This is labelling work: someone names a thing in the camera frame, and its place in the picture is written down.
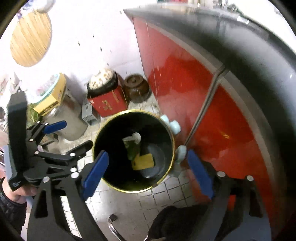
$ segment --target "gray object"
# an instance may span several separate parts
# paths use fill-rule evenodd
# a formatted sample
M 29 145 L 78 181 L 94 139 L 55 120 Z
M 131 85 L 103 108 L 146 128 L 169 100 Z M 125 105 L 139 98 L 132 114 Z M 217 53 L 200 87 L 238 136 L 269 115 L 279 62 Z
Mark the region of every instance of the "gray object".
M 254 178 L 253 178 L 253 176 L 248 175 L 248 176 L 247 176 L 247 180 L 250 181 L 250 182 L 252 182 L 252 181 L 254 181 Z
M 44 183 L 46 183 L 46 182 L 48 182 L 50 180 L 50 178 L 49 177 L 44 177 L 43 179 L 42 179 L 42 182 L 44 182 Z
M 76 171 L 77 171 L 77 168 L 76 168 L 76 167 L 72 167 L 72 168 L 70 169 L 70 171 L 71 171 L 71 172 L 76 172 Z
M 223 172 L 223 171 L 218 171 L 218 172 L 217 172 L 217 176 L 218 176 L 218 177 L 225 177 L 226 174 L 225 174 L 225 172 Z
M 74 141 L 81 137 L 88 126 L 81 119 L 81 105 L 73 98 L 68 89 L 65 90 L 61 104 L 48 113 L 44 117 L 44 121 L 48 124 L 66 121 L 66 128 L 55 133 L 68 141 Z
M 79 173 L 78 172 L 73 172 L 71 174 L 71 178 L 75 179 L 75 178 L 78 178 L 79 177 Z
M 5 145 L 3 146 L 3 152 L 4 152 L 4 166 L 5 166 L 5 174 L 6 178 L 10 179 L 12 177 L 12 167 L 10 165 L 10 154 L 9 154 L 9 146 Z
M 87 98 L 84 99 L 82 104 L 81 118 L 90 126 L 100 122 L 100 115 L 92 107 Z

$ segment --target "wooden board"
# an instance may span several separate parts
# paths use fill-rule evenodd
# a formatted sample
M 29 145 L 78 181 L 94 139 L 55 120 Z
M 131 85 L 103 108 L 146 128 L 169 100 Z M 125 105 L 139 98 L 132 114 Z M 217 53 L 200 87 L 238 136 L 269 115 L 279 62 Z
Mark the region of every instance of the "wooden board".
M 31 12 L 22 17 L 12 34 L 10 51 L 14 60 L 31 67 L 45 55 L 52 38 L 52 25 L 47 13 Z

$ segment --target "yellow sponge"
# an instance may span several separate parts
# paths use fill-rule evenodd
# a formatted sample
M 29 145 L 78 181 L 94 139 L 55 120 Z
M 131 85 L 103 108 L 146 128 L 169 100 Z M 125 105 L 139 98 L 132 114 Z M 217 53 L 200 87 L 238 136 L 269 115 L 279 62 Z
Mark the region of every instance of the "yellow sponge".
M 139 154 L 132 161 L 132 168 L 135 171 L 154 167 L 153 156 L 151 153 L 140 156 Z

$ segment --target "metal handle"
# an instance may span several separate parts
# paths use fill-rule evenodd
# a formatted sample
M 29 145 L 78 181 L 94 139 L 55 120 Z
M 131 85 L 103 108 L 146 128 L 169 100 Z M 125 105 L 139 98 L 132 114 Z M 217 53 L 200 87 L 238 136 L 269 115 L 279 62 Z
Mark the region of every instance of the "metal handle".
M 114 228 L 112 222 L 114 222 L 118 217 L 115 214 L 111 214 L 107 220 L 108 222 L 108 227 L 111 230 L 111 232 L 115 235 L 116 238 L 118 238 L 120 241 L 126 241 L 124 237 L 121 236 L 121 234 Z M 144 239 L 144 241 L 151 241 L 152 238 L 149 237 L 148 235 Z

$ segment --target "red cabinet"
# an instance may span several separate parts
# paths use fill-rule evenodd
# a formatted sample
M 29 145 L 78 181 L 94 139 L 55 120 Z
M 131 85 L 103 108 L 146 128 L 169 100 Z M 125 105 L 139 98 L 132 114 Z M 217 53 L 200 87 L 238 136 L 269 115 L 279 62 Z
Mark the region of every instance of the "red cabinet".
M 177 120 L 181 133 L 176 146 L 184 144 L 205 100 L 212 74 L 190 53 L 138 18 L 133 19 L 143 69 L 161 111 Z M 199 157 L 231 177 L 252 175 L 269 217 L 274 213 L 272 189 L 260 149 L 235 102 L 219 87 L 200 126 L 188 145 Z M 189 171 L 198 200 L 199 187 Z

